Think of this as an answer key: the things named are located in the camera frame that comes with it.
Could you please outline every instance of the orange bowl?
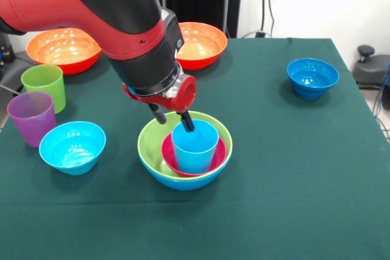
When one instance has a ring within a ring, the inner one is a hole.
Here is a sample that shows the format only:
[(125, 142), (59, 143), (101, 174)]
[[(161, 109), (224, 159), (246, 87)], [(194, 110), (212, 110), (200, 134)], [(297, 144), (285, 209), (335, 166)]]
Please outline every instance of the orange bowl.
[(102, 48), (89, 34), (70, 27), (39, 33), (27, 45), (27, 54), (32, 60), (57, 65), (66, 75), (86, 71), (101, 52)]
[(209, 24), (180, 23), (184, 45), (177, 53), (183, 69), (197, 70), (218, 59), (227, 46), (225, 34)]

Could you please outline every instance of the green cup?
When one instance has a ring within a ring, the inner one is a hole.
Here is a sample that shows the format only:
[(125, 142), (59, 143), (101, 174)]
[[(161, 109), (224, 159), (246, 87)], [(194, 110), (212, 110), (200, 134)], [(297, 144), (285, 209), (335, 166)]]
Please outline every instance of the green cup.
[(21, 81), (26, 91), (42, 91), (51, 95), (54, 111), (61, 112), (66, 105), (62, 69), (55, 65), (36, 65), (26, 70)]

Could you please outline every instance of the red bowl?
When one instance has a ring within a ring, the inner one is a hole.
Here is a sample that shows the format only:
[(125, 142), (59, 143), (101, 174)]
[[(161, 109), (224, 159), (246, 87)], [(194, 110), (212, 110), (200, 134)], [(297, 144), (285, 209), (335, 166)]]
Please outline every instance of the red bowl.
[(209, 24), (180, 23), (184, 45), (177, 53), (177, 61), (186, 70), (205, 68), (218, 59), (227, 46), (225, 34)]
[(39, 33), (29, 41), (26, 51), (36, 63), (57, 65), (70, 75), (94, 65), (102, 49), (89, 34), (69, 27)]
[[(177, 168), (177, 161), (175, 157), (175, 151), (173, 147), (172, 142), (172, 133), (170, 133), (163, 141), (163, 144), (161, 146), (161, 152), (163, 153), (163, 158), (166, 162), (166, 164), (175, 172), (177, 172), (182, 177), (196, 177), (201, 176), (204, 174), (188, 174), (181, 172)], [(219, 141), (217, 143), (217, 146), (215, 148), (215, 154), (213, 157), (213, 160), (211, 161), (211, 165), (208, 168), (207, 172), (211, 172), (212, 170), (219, 167), (226, 158), (226, 145), (225, 142), (222, 140), (222, 138), (219, 138)]]

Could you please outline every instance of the blue cup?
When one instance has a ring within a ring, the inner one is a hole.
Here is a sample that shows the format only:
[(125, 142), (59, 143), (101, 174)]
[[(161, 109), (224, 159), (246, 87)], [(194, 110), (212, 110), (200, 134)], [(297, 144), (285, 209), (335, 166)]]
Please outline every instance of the blue cup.
[(206, 121), (193, 120), (193, 123), (193, 132), (186, 132), (183, 124), (178, 124), (172, 132), (172, 142), (179, 170), (188, 174), (202, 174), (210, 167), (219, 134)]

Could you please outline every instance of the green bowl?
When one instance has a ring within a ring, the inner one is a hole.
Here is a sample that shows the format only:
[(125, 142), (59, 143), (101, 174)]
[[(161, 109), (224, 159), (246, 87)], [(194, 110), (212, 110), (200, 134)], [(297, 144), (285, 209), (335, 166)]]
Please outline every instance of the green bowl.
[(148, 124), (146, 124), (138, 137), (138, 154), (147, 167), (152, 169), (156, 174), (176, 181), (193, 181), (214, 174), (218, 170), (222, 169), (229, 161), (232, 155), (233, 141), (229, 131), (226, 129), (224, 124), (219, 122), (214, 117), (200, 112), (190, 111), (190, 115), (193, 119), (200, 119), (211, 123), (218, 130), (219, 136), (224, 140), (227, 149), (224, 162), (216, 169), (204, 173), (201, 176), (185, 178), (174, 172), (165, 163), (161, 153), (161, 145), (163, 140), (173, 131), (175, 126), (180, 123), (180, 116), (176, 112), (170, 112), (165, 115), (167, 119), (166, 124), (161, 125), (157, 122), (156, 119), (153, 119)]

